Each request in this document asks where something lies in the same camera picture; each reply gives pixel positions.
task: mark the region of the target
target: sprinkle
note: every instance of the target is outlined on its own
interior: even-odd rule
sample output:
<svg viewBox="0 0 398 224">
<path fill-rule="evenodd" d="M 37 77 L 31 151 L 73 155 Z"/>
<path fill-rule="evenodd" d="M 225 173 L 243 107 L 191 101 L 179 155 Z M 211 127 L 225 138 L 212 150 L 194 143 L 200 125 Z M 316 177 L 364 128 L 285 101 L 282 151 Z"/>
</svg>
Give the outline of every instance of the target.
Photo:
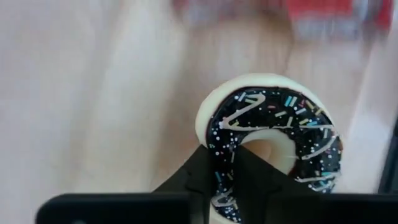
<svg viewBox="0 0 398 224">
<path fill-rule="evenodd" d="M 290 103 L 291 101 L 292 101 L 292 97 L 289 96 L 289 97 L 287 98 L 286 102 L 285 102 L 285 106 L 288 106 L 289 103 Z"/>
<path fill-rule="evenodd" d="M 292 125 L 293 117 L 289 117 L 289 120 L 287 122 L 287 126 L 290 127 Z"/>
<path fill-rule="evenodd" d="M 320 109 L 315 113 L 315 115 L 318 116 L 322 111 L 323 111 L 323 110 L 320 108 Z"/>
<path fill-rule="evenodd" d="M 218 172 L 216 172 L 216 177 L 217 177 L 218 182 L 221 182 L 221 177 Z"/>
<path fill-rule="evenodd" d="M 242 100 L 243 100 L 243 98 L 244 98 L 244 96 L 246 96 L 246 92 L 244 92 L 244 93 L 241 95 L 241 97 L 239 98 L 239 100 L 238 100 L 238 101 L 239 101 L 239 102 L 240 102 L 240 101 L 242 101 Z"/>
<path fill-rule="evenodd" d="M 317 125 L 317 124 L 318 124 L 318 121 L 313 121 L 311 123 L 308 123 L 307 126 L 314 126 L 314 125 Z"/>
<path fill-rule="evenodd" d="M 313 110 L 315 107 L 309 102 L 308 100 L 305 101 L 305 104 L 308 105 L 308 107 Z"/>
<path fill-rule="evenodd" d="M 233 163 L 233 162 L 234 162 L 234 159 L 235 159 L 235 152 L 232 152 L 231 163 Z"/>
<path fill-rule="evenodd" d="M 328 137 L 328 131 L 329 131 L 329 129 L 326 128 L 325 132 L 323 132 L 323 138 L 324 139 Z"/>
<path fill-rule="evenodd" d="M 307 109 L 305 109 L 305 108 L 302 108 L 301 110 L 299 110 L 299 111 L 296 111 L 296 114 L 304 113 L 304 112 L 306 112 L 306 110 L 307 110 Z"/>
<path fill-rule="evenodd" d="M 250 100 L 250 99 L 245 99 L 244 101 L 245 101 L 246 103 L 252 103 L 252 104 L 257 103 L 256 101 Z"/>
<path fill-rule="evenodd" d="M 233 179 L 234 179 L 234 178 L 231 176 L 231 174 L 227 173 L 226 175 L 228 176 L 228 178 L 229 178 L 230 180 L 233 180 Z"/>
<path fill-rule="evenodd" d="M 300 121 L 299 124 L 305 124 L 307 122 L 308 122 L 308 119 L 304 119 L 304 120 Z"/>
<path fill-rule="evenodd" d="M 297 97 L 293 97 L 293 100 L 290 102 L 289 106 L 293 106 L 296 103 Z"/>
<path fill-rule="evenodd" d="M 275 117 L 283 116 L 285 114 L 287 114 L 287 112 L 286 111 L 282 111 L 280 113 L 275 114 Z"/>
</svg>

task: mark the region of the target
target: donut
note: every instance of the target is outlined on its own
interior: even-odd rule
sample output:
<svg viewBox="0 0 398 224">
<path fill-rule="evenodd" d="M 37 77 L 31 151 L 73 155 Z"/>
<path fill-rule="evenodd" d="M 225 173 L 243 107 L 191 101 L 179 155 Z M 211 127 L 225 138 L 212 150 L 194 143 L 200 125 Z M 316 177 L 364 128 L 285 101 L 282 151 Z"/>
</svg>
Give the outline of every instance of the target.
<svg viewBox="0 0 398 224">
<path fill-rule="evenodd" d="M 267 140 L 267 162 L 316 192 L 330 193 L 340 176 L 343 144 L 329 112 L 310 90 L 280 75 L 248 74 L 222 84 L 201 104 L 195 131 L 216 161 L 212 207 L 235 223 L 241 217 L 232 165 L 241 144 Z"/>
</svg>

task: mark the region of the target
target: blurred background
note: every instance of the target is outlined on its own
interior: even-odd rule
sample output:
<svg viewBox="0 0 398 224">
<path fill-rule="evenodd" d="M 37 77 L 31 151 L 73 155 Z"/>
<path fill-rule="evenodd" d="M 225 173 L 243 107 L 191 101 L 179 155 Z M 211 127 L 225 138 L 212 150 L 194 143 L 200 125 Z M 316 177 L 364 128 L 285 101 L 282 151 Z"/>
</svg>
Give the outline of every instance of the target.
<svg viewBox="0 0 398 224">
<path fill-rule="evenodd" d="M 33 223 L 64 192 L 148 192 L 198 146 L 221 83 L 271 72 L 307 86 L 343 137 L 337 192 L 377 190 L 396 120 L 398 30 L 298 42 L 258 15 L 190 29 L 163 0 L 0 0 L 0 218 Z"/>
</svg>

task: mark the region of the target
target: blue sprinkle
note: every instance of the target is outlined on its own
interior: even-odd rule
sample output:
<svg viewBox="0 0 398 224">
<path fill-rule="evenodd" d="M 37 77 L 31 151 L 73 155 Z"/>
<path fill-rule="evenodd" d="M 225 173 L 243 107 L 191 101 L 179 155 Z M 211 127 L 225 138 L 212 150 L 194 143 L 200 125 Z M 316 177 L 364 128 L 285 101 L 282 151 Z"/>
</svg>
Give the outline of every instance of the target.
<svg viewBox="0 0 398 224">
<path fill-rule="evenodd" d="M 218 172 L 216 172 L 216 177 L 217 177 L 218 182 L 221 182 L 221 177 Z"/>
<path fill-rule="evenodd" d="M 313 125 L 317 125 L 318 121 L 312 121 L 311 123 L 308 123 L 307 126 L 313 126 Z"/>
<path fill-rule="evenodd" d="M 288 106 L 290 104 L 290 102 L 292 101 L 292 97 L 289 96 L 285 102 L 285 106 Z"/>
</svg>

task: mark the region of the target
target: wooden surface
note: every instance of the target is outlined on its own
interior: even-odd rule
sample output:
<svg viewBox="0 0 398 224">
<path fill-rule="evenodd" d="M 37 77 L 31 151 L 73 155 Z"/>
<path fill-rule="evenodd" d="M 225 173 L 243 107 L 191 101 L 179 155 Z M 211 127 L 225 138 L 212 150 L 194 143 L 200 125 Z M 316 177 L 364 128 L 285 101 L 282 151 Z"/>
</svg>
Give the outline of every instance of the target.
<svg viewBox="0 0 398 224">
<path fill-rule="evenodd" d="M 398 108 L 398 31 L 295 42 L 266 17 L 188 30 L 167 1 L 0 1 L 0 219 L 63 192 L 147 192 L 197 146 L 201 101 L 230 78 L 286 75 L 324 102 L 346 150 L 339 192 L 374 192 Z"/>
</svg>

